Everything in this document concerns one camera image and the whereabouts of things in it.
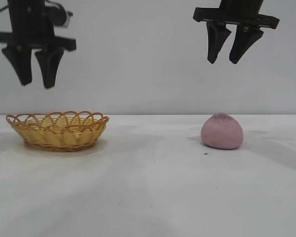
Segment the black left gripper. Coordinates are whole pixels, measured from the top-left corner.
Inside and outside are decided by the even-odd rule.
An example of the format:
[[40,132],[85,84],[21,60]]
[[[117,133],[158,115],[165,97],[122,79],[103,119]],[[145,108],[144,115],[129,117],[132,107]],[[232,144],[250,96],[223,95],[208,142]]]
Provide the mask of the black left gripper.
[[44,48],[35,57],[45,89],[53,88],[64,50],[76,50],[76,40],[56,36],[54,28],[66,28],[73,13],[51,0],[8,0],[7,7],[12,31],[0,32],[0,43],[8,45],[1,50],[3,55],[25,86],[33,79],[31,48]]

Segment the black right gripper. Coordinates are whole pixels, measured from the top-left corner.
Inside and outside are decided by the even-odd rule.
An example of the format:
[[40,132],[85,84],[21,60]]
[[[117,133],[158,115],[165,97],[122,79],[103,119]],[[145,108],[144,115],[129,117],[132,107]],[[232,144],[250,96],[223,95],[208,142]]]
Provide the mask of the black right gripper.
[[260,29],[276,29],[279,19],[259,14],[263,0],[222,0],[218,8],[197,7],[193,14],[196,22],[207,22],[208,56],[215,63],[218,54],[231,34],[227,24],[238,25],[229,60],[237,64],[246,51],[264,34]]

